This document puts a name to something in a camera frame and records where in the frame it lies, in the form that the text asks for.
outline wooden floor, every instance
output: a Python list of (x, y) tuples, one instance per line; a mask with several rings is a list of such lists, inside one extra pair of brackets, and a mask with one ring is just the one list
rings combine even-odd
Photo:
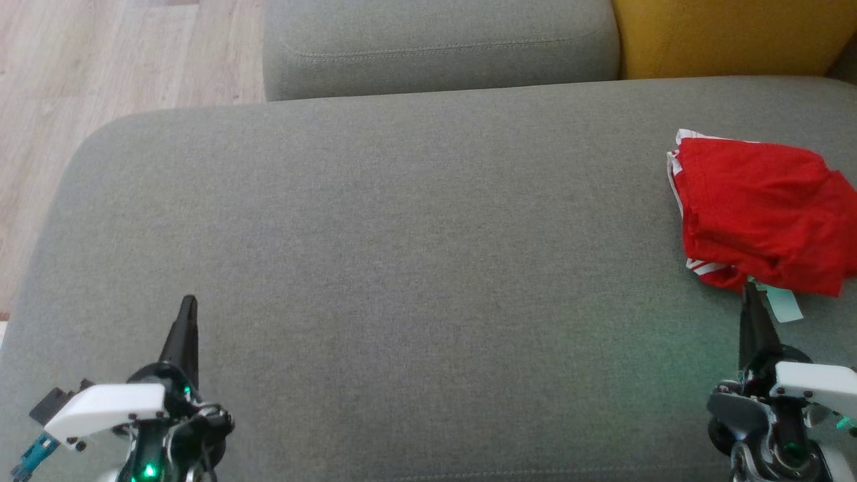
[(134, 112), (262, 102), (262, 0), (0, 0), (0, 324), (63, 169)]

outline gray cushion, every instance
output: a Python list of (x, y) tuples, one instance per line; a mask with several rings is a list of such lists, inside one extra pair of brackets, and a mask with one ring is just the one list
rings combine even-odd
[(268, 100), (615, 79), (609, 0), (272, 0)]
[[(721, 482), (705, 402), (735, 376), (740, 300), (685, 268), (665, 152), (679, 127), (786, 142), (854, 182), (855, 105), (839, 81), (735, 77), (110, 124), (0, 351), (0, 467), (47, 390), (154, 360), (191, 292), (202, 392), (238, 423), (223, 480)], [(857, 286), (800, 302), (783, 339), (853, 363)], [(123, 457), (104, 436), (39, 480)]]

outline red cloth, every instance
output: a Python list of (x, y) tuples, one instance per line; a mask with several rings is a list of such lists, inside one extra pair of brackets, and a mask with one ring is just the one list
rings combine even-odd
[(843, 279), (857, 275), (857, 193), (818, 154), (685, 138), (677, 159), (687, 257), (728, 265), (704, 281), (739, 291), (750, 275), (838, 296)]

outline black cable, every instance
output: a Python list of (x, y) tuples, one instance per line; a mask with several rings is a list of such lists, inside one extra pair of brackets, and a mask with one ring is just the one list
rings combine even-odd
[(208, 448), (206, 448), (206, 438), (205, 437), (202, 438), (202, 462), (204, 464), (204, 468), (206, 469), (206, 472), (208, 472), (208, 475), (211, 477), (212, 482), (218, 482), (217, 481), (217, 474), (214, 472), (214, 467), (212, 467), (212, 461), (208, 457)]

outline yellow cushion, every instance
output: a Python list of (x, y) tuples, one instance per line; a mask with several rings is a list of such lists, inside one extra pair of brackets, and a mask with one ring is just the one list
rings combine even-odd
[(824, 75), (857, 0), (613, 0), (628, 79)]

